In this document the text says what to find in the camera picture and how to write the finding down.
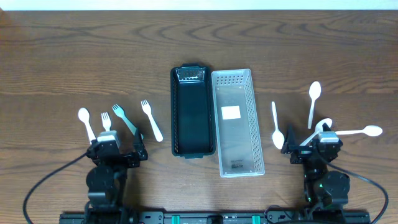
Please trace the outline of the white spoon diagonal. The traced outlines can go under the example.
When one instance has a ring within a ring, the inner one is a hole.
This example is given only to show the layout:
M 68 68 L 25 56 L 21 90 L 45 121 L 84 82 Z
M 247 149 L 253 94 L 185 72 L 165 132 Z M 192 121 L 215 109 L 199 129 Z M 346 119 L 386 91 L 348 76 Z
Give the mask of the white spoon diagonal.
M 325 118 L 321 121 L 319 121 L 316 126 L 315 126 L 315 131 L 312 135 L 310 135 L 304 142 L 300 144 L 300 146 L 306 146 L 318 133 L 323 131 L 323 125 L 326 124 L 329 128 L 332 126 L 332 119 L 331 118 Z

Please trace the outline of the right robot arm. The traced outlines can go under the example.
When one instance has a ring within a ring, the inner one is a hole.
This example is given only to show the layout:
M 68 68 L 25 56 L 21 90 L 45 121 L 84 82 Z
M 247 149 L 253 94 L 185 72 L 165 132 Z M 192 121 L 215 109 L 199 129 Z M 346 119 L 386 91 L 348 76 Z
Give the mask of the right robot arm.
M 339 171 L 329 171 L 327 164 L 338 157 L 343 145 L 327 126 L 307 146 L 296 142 L 292 126 L 287 130 L 281 153 L 290 154 L 291 164 L 303 165 L 304 195 L 309 207 L 303 211 L 306 219 L 344 223 L 343 205 L 348 203 L 350 179 Z

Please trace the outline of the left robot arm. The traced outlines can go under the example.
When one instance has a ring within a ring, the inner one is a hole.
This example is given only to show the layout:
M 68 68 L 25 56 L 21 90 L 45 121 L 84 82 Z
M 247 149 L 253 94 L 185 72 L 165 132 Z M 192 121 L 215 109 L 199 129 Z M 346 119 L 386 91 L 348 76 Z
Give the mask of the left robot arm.
M 139 223 L 139 212 L 123 205 L 127 170 L 148 160 L 142 134 L 136 130 L 134 150 L 122 154 L 116 131 L 108 132 L 112 138 L 91 141 L 87 157 L 96 167 L 86 176 L 89 202 L 85 206 L 82 223 Z

